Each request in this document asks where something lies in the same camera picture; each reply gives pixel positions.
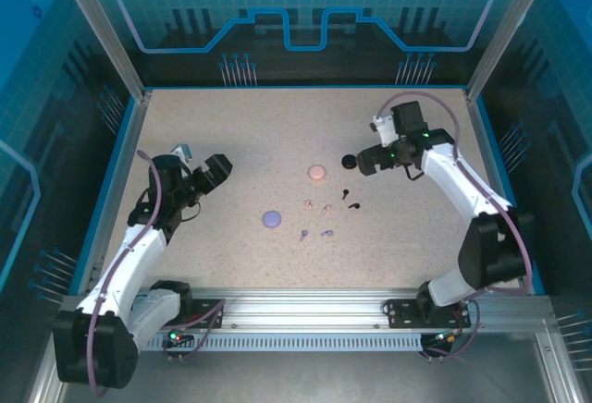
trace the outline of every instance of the speckled work surface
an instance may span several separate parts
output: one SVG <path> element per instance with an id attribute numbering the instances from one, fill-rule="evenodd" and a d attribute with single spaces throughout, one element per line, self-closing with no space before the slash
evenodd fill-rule
<path id="1" fill-rule="evenodd" d="M 364 177 L 340 165 L 346 153 L 379 143 L 368 124 L 395 92 L 154 91 L 139 149 L 154 156 L 186 142 L 193 167 L 213 153 L 225 153 L 234 169 L 222 186 L 202 197 L 201 215 L 179 227 L 145 284 L 176 279 L 194 287 L 417 287 L 447 272 L 456 263 L 465 225 L 436 183 L 428 177 L 411 182 L 402 168 Z M 431 92 L 458 116 L 461 152 L 485 177 L 463 93 Z M 430 127 L 453 133 L 440 106 L 427 99 L 420 104 Z M 307 176 L 316 164 L 327 170 L 320 182 Z M 107 262 L 121 242 L 128 213 L 148 185 L 147 171 L 136 157 Z M 350 195 L 342 201 L 344 189 Z M 306 200 L 312 201 L 312 212 L 304 207 Z M 361 208 L 348 209 L 353 202 Z M 333 210 L 323 216 L 326 204 Z M 282 215 L 276 229 L 262 224 L 268 210 Z M 299 242 L 303 229 L 309 235 Z M 329 229 L 333 237 L 319 235 Z"/>

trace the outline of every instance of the pink disc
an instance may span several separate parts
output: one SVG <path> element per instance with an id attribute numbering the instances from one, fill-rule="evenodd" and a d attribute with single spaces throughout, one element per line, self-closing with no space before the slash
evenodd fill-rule
<path id="1" fill-rule="evenodd" d="M 325 177 L 325 168 L 321 165 L 314 165 L 308 169 L 308 176 L 314 181 L 320 181 Z"/>

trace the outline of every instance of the small purple object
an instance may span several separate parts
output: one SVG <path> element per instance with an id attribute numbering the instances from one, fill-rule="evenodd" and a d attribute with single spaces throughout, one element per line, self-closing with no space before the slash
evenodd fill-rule
<path id="1" fill-rule="evenodd" d="M 278 227 L 281 224 L 281 215 L 276 211 L 267 211 L 263 215 L 263 224 L 270 229 Z"/>

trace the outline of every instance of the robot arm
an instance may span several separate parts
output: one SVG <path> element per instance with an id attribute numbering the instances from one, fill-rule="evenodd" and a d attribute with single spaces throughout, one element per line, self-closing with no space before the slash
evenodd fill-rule
<path id="1" fill-rule="evenodd" d="M 508 212 L 523 236 L 532 218 L 516 213 L 458 155 L 458 161 L 482 191 L 466 178 L 453 157 L 454 140 L 443 129 L 429 129 L 418 102 L 399 104 L 391 109 L 391 116 L 375 117 L 370 126 L 380 134 L 382 142 L 358 154 L 360 171 L 369 176 L 376 173 L 377 166 L 380 170 L 402 166 L 410 180 L 422 175 L 431 177 L 468 227 L 458 264 L 442 277 L 420 286 L 417 301 L 428 324 L 438 309 L 454 306 L 483 287 L 524 275 L 522 254 L 491 200 Z M 419 175 L 412 177 L 412 166 L 420 171 Z"/>
<path id="2" fill-rule="evenodd" d="M 156 183 L 150 173 L 149 188 L 129 214 L 129 227 L 106 273 L 75 310 L 62 309 L 57 315 L 53 334 L 57 373 L 62 382 L 89 383 L 85 347 L 97 300 L 101 299 L 102 304 L 93 332 L 91 364 L 96 384 L 100 386 L 124 387 L 147 341 L 167 322 L 177 318 L 183 321 L 191 316 L 190 285 L 172 281 L 157 282 L 145 300 L 132 309 L 144 278 L 162 257 L 181 223 L 181 212 L 198 204 L 199 198 L 222 184 L 232 170 L 232 164 L 221 154 L 205 161 L 209 167 L 205 171 L 201 167 L 191 171 L 187 167 L 190 159 L 191 152 L 184 144 L 170 154 L 153 159 L 162 188 L 155 220 L 130 248 L 149 223 L 156 206 Z M 108 273 L 112 276 L 102 294 Z"/>

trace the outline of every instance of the small black object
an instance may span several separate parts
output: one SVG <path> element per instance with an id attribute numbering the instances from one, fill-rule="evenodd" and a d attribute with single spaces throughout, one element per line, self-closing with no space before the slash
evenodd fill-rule
<path id="1" fill-rule="evenodd" d="M 346 169 L 355 169 L 358 163 L 356 162 L 354 155 L 348 154 L 341 158 L 341 165 Z"/>

